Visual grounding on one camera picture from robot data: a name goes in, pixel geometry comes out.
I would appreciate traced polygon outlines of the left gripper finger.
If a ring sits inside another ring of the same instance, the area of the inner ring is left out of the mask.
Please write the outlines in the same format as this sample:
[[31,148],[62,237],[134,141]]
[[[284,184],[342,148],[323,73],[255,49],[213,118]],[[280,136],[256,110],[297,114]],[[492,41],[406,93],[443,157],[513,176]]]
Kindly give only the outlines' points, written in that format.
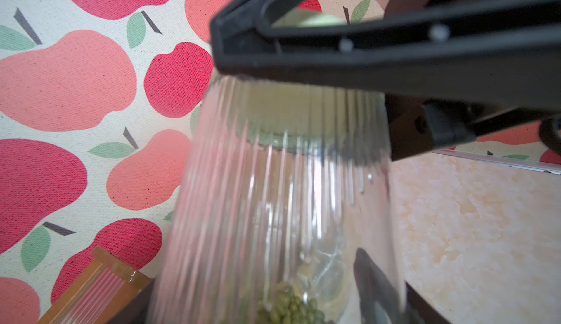
[[450,324],[409,283],[406,283],[406,305],[401,306],[402,297],[397,289],[362,248],[356,250],[354,279],[363,323]]

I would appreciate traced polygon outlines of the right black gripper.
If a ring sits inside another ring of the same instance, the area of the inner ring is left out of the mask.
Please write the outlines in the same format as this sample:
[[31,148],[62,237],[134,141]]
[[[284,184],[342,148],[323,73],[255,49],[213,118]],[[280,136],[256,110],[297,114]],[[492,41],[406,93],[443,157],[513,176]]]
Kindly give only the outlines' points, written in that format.
[[560,0],[472,0],[359,24],[274,27],[303,1],[229,3],[210,25],[219,71],[392,94],[394,162],[531,122],[560,153],[560,111],[547,111],[560,108]]

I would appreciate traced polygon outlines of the glass jar with mung beans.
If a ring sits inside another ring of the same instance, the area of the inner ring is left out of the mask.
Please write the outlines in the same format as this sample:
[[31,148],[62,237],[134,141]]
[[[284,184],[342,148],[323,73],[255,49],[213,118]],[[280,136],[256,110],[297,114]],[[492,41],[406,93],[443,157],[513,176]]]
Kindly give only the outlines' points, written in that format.
[[363,323],[359,248],[405,306],[385,98],[345,100],[356,127],[334,145],[279,151],[238,135],[246,79],[217,78],[202,102],[147,321]]

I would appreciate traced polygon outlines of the green jar lid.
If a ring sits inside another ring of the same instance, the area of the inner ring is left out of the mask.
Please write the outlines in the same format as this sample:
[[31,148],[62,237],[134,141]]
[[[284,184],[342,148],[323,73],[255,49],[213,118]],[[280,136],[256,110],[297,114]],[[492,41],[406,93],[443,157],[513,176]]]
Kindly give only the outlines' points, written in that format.
[[298,138],[319,145],[335,144],[335,131],[344,138],[356,127],[354,108],[345,100],[365,96],[381,106],[384,96],[351,89],[246,79],[236,86],[240,93],[237,132],[262,147],[294,151]]

